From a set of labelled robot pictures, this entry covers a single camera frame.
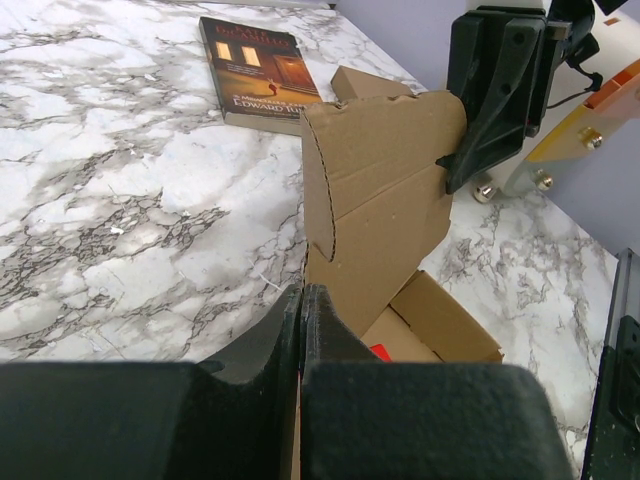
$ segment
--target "book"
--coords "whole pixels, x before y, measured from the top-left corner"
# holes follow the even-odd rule
[[[224,121],[300,135],[301,109],[322,99],[295,37],[208,17],[200,31]]]

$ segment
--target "cardboard box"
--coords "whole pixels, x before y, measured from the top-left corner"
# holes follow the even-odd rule
[[[435,162],[466,131],[462,103],[448,92],[390,98],[401,84],[354,72],[340,67],[332,80],[344,103],[301,118],[306,281],[327,285],[341,319],[393,360],[500,362],[495,340],[416,272],[449,229],[452,197]]]
[[[409,87],[393,80],[376,77],[349,67],[339,67],[331,79],[331,86],[342,102],[351,98],[378,97],[380,92],[387,97],[411,95]]]

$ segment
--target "lit window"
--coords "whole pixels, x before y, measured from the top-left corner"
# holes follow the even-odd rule
[[[216,50],[218,50],[218,58],[223,60],[233,60],[231,58],[231,50],[229,50],[229,44],[216,42]]]
[[[260,60],[258,59],[258,53],[253,47],[242,47],[242,54],[244,55],[244,61],[247,65],[253,65],[254,67],[260,66]]]

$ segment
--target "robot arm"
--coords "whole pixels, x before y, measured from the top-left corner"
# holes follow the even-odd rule
[[[605,13],[625,1],[596,0]],[[580,93],[598,91],[604,80],[581,67],[599,51],[591,0],[509,3],[470,0],[452,27],[447,88],[462,100],[468,130],[458,151],[439,161],[449,171],[447,193],[518,154],[525,138],[539,133],[560,65],[591,80]]]

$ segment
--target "cardboard flap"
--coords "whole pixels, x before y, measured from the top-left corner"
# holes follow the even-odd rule
[[[305,231],[329,261],[340,243],[341,218],[434,167],[455,151],[466,130],[464,107],[449,92],[314,104],[301,122]]]
[[[338,315],[364,334],[449,229],[449,199],[435,201],[444,169],[432,165],[336,222],[333,262],[309,246],[308,283],[326,285]]]
[[[391,307],[443,361],[500,362],[500,346],[474,318],[424,272]]]
[[[362,341],[368,347],[376,344],[384,345],[394,362],[441,361],[390,307],[384,309],[380,317],[362,336]]]
[[[352,98],[397,97],[398,95],[413,94],[409,87],[400,82],[343,66],[336,70],[331,79],[331,86],[341,102]]]

